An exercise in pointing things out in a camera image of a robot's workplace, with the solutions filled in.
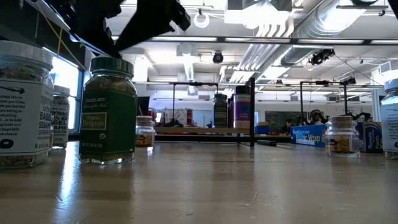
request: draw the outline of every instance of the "person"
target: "person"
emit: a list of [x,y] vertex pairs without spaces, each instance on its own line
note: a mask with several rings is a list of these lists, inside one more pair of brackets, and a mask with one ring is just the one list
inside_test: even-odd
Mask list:
[[290,135],[290,127],[292,127],[293,121],[291,119],[286,120],[286,125],[280,130],[281,134]]

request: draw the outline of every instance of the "white jar lid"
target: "white jar lid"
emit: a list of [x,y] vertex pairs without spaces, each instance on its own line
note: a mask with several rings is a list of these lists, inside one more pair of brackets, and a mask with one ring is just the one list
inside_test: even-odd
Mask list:
[[0,41],[0,56],[20,57],[42,63],[49,71],[52,66],[52,54],[38,47],[12,41]]
[[390,90],[393,88],[398,88],[398,78],[386,81],[384,84],[384,90]]
[[57,86],[54,85],[54,93],[61,93],[63,95],[68,95],[70,94],[70,89],[63,87],[63,86]]

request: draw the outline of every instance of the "security camera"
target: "security camera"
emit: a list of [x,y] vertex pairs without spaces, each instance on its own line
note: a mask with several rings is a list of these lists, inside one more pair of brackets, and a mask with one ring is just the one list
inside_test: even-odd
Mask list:
[[221,63],[224,60],[224,56],[220,51],[216,51],[213,57],[213,63]]

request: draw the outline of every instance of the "wooden table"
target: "wooden table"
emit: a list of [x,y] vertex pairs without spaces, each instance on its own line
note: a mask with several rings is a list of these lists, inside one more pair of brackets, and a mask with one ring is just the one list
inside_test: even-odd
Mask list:
[[160,142],[101,167],[77,152],[0,171],[0,223],[398,223],[398,161],[382,155]]

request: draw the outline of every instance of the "black jar lid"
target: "black jar lid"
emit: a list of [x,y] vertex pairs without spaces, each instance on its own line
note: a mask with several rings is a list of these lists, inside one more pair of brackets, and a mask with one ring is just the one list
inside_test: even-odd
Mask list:
[[90,72],[113,72],[132,78],[134,76],[134,66],[132,63],[120,58],[96,57],[91,59]]
[[247,94],[250,95],[250,86],[237,86],[235,88],[235,95],[237,94]]
[[220,93],[216,93],[216,94],[214,94],[214,99],[217,99],[217,100],[226,100],[226,95],[225,94],[220,94]]

